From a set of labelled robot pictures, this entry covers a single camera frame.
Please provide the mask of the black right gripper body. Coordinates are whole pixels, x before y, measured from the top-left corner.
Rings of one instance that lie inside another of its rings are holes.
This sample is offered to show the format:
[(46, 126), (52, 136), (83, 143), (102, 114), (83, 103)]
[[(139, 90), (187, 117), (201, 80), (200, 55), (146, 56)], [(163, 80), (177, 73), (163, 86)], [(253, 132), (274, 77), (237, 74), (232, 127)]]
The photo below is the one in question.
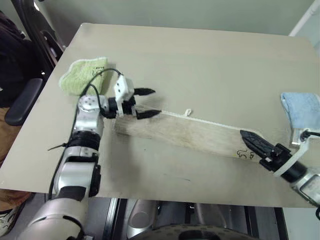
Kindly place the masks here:
[(263, 157), (259, 161), (268, 171), (276, 172), (292, 157), (291, 150), (280, 143), (269, 144), (263, 148)]

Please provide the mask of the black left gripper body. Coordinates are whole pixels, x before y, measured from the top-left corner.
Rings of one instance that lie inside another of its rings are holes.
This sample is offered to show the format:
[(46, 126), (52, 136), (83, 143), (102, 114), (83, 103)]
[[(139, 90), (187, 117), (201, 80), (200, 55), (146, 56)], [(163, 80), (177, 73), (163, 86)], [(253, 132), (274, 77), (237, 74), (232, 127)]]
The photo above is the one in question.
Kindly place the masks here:
[(136, 100), (134, 96), (132, 96), (129, 100), (124, 100), (122, 102), (122, 111), (124, 115), (137, 116)]

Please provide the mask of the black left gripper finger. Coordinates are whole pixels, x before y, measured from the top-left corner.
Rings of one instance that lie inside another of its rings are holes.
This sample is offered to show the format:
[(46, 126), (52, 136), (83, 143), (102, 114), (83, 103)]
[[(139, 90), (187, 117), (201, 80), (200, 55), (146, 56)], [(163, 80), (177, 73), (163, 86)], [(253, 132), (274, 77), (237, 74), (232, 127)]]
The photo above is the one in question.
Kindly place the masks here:
[(137, 96), (147, 96), (155, 93), (156, 91), (151, 88), (135, 88), (134, 95)]
[(136, 118), (138, 120), (148, 119), (148, 118), (152, 118), (152, 117), (158, 115), (159, 113), (160, 113), (160, 111), (155, 110), (155, 109), (146, 110), (146, 111), (142, 111), (142, 112), (136, 111)]

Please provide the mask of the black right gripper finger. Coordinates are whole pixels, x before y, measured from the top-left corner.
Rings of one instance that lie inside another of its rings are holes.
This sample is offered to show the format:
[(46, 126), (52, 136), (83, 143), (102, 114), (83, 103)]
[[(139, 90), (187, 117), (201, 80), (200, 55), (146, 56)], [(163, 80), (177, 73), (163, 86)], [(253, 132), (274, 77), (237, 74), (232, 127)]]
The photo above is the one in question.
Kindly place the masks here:
[(240, 130), (240, 135), (245, 145), (258, 156), (261, 158), (268, 158), (271, 156), (274, 146), (264, 138), (247, 130)]

